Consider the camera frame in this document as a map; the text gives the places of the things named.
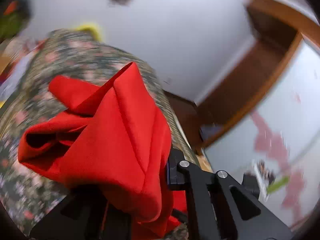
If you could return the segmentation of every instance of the floral fabric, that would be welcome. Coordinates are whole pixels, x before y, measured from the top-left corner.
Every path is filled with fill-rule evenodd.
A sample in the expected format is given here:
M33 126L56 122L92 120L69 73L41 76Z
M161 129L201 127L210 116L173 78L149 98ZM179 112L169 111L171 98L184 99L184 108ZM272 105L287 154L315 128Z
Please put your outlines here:
M68 193L62 185L41 177L17 160L20 137L26 128L65 110L48 91L48 83L56 75L66 75L103 85L131 61L137 63L147 90L169 123L173 146L181 149L188 161L198 164L179 133L154 71L146 62L94 41L86 33L57 30L33 59L17 91L0 109L0 200L25 235ZM166 239L187 237L186 226L180 225Z

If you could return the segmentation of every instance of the wooden furniture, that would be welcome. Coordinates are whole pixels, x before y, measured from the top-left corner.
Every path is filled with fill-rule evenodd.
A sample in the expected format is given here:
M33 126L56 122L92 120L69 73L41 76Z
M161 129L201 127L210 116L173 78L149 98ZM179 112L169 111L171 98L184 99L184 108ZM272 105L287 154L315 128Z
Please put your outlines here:
M302 35L320 47L320 27L287 5L274 0L251 0L247 11L258 42L233 72L198 106L202 124L223 124L217 134L194 147L199 155L202 149L229 131L261 101L286 69ZM260 62L255 64L258 67L250 66L255 61Z

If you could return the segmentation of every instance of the floral bedspread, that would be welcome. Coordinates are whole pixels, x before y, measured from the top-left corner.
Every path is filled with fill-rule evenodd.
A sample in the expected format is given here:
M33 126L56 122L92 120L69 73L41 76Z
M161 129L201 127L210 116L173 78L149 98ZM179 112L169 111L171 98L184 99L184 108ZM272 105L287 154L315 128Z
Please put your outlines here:
M25 129L65 110L48 91L48 83L62 74L103 85L131 61L139 66L147 90L169 123L173 146L181 149L187 160L198 164L177 129L174 113L154 71L146 62L94 41L86 33L57 30L33 59L18 90L0 109L0 200L25 235L68 193L62 185L41 177L17 160L20 137ZM187 237L186 227L181 225L166 239Z

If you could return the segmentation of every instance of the red fabric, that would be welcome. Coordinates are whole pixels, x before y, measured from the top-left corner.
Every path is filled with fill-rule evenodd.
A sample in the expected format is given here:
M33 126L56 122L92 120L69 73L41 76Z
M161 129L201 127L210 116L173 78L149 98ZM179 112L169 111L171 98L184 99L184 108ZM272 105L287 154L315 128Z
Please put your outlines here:
M102 87L63 76L49 91L68 109L23 134L18 160L66 187L98 184L133 218L132 239L154 239L170 219L173 193L165 180L171 132L131 62ZM185 210L184 193L175 205Z

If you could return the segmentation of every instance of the yellow object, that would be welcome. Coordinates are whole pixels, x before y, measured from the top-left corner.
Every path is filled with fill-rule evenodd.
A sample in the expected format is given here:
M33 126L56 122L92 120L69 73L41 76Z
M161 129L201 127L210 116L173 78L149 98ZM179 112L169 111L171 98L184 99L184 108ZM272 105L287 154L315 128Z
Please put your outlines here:
M96 41L102 41L101 35L100 35L100 28L98 25L94 23L87 23L80 25L79 27L76 27L77 31L82 31L82 32L90 32L91 36L96 40Z

